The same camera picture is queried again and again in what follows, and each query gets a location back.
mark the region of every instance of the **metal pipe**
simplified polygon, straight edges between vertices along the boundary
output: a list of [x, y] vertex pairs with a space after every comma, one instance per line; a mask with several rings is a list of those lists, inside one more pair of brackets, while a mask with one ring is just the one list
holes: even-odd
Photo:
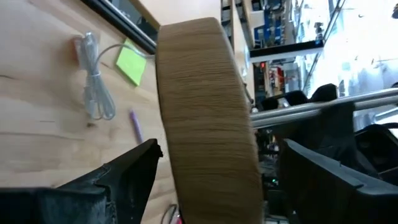
[[393, 95], [398, 95], [398, 88], [390, 88], [390, 89], [386, 89], [386, 90], [370, 92], [370, 93], [366, 93], [363, 95], [357, 95], [357, 96], [341, 97], [341, 98], [338, 98], [337, 100], [329, 101], [326, 103], [306, 103], [303, 105], [291, 106], [288, 108], [264, 111], [264, 112], [252, 114], [251, 120], [256, 121], [259, 119], [267, 119], [267, 118], [273, 118], [276, 116], [283, 116], [283, 115], [287, 115], [287, 114], [317, 110], [317, 109], [327, 108], [332, 105], [346, 103], [346, 102], [358, 102], [358, 101], [366, 101], [366, 100], [372, 100], [372, 99], [380, 100], [381, 98], [393, 96]]
[[391, 116], [398, 115], [398, 108], [391, 109], [389, 111], [385, 111], [383, 113], [376, 114], [374, 117], [375, 122], [381, 121], [382, 119], [389, 118]]
[[277, 124], [299, 121], [320, 114], [321, 109], [333, 105], [354, 102], [356, 110], [365, 110], [378, 106], [398, 103], [398, 89], [388, 89], [359, 96], [347, 96], [326, 103], [306, 103], [283, 109], [251, 115], [254, 128], [265, 128]]

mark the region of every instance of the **light wood surface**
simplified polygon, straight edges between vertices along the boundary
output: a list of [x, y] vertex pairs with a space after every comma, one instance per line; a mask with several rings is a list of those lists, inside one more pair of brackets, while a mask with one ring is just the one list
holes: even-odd
[[162, 120], [188, 224], [262, 223], [254, 135], [234, 54], [214, 18], [162, 26]]
[[134, 148], [133, 108], [144, 139], [157, 138], [165, 153], [143, 218], [158, 224], [176, 196], [154, 62], [134, 88], [115, 69], [119, 50], [106, 53], [100, 70], [116, 117], [90, 121], [82, 100], [86, 73], [78, 71], [70, 40], [92, 31], [103, 50], [125, 36], [79, 0], [0, 1], [0, 29], [0, 186], [56, 187]]
[[238, 11], [236, 9], [235, 0], [229, 0], [231, 7], [231, 20], [232, 20], [232, 42], [234, 49], [234, 56], [236, 60], [236, 64], [238, 65], [238, 71], [241, 74], [242, 68], [247, 69], [247, 75], [244, 78], [244, 82], [247, 83], [247, 89], [252, 99], [255, 99], [254, 96], [254, 74], [253, 74], [253, 64], [249, 63], [249, 66], [246, 68], [246, 59], [244, 49], [247, 46], [246, 39], [244, 38], [242, 23], [239, 18]]

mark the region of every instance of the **sticky note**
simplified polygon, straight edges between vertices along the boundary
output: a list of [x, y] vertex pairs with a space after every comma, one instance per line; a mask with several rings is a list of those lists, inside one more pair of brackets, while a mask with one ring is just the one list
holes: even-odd
[[[135, 46], [126, 40], [125, 44], [134, 47]], [[136, 54], [131, 49], [123, 47], [120, 51], [116, 66], [130, 79], [135, 85], [139, 86], [142, 78], [142, 74], [145, 70], [147, 60], [140, 55]]]

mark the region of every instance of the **coiled cable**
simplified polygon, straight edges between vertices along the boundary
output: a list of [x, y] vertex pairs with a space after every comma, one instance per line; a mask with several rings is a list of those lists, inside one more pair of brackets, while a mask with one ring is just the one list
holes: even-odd
[[98, 43], [91, 32], [86, 33], [84, 38], [75, 39], [75, 47], [80, 67], [87, 70], [86, 86], [84, 89], [86, 111], [92, 119], [111, 120], [116, 115], [116, 108], [98, 68], [102, 55], [114, 47], [128, 48], [143, 58], [154, 58], [155, 55], [145, 55], [126, 44], [111, 45], [98, 54]]

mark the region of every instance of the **wooden cylinder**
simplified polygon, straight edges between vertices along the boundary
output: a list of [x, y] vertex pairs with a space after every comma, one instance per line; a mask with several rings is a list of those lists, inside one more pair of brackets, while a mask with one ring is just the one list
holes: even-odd
[[220, 22], [204, 18], [162, 26], [156, 70], [186, 223], [262, 223], [257, 146]]

